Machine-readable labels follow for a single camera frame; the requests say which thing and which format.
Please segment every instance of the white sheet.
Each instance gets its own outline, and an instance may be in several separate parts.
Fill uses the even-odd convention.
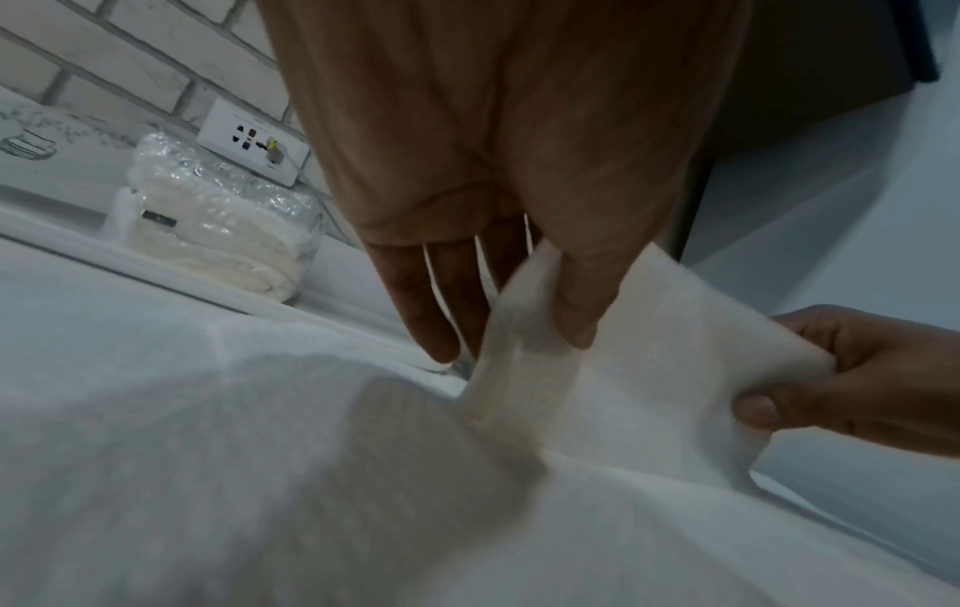
[[[586,354],[541,248],[457,380],[320,327],[0,273],[0,605],[956,605],[757,495],[748,385],[829,357],[656,249]]]

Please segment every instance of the white fabric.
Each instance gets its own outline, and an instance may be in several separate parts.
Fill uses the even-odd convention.
[[[960,604],[750,483],[731,397],[829,357],[656,249],[574,352],[557,261],[459,403],[320,327],[0,275],[0,605]]]

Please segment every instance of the fingernail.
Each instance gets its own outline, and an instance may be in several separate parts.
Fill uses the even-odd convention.
[[[733,403],[733,414],[755,428],[774,428],[780,424],[780,412],[769,396],[745,396]]]
[[[593,340],[597,338],[597,325],[590,325],[570,336],[570,345],[578,350],[586,350],[593,345]]]

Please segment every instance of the brick wall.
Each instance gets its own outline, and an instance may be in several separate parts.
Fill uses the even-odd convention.
[[[253,0],[0,0],[0,85],[189,133],[221,96],[303,138]],[[301,181],[355,238],[312,155]]]

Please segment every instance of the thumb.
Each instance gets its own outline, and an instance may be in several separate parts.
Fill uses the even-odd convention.
[[[587,258],[564,253],[553,305],[557,329],[575,348],[593,345],[597,324],[620,293],[620,283],[640,252]]]
[[[733,403],[742,424],[762,430],[824,426],[869,413],[869,383],[855,371],[829,379],[777,386]]]

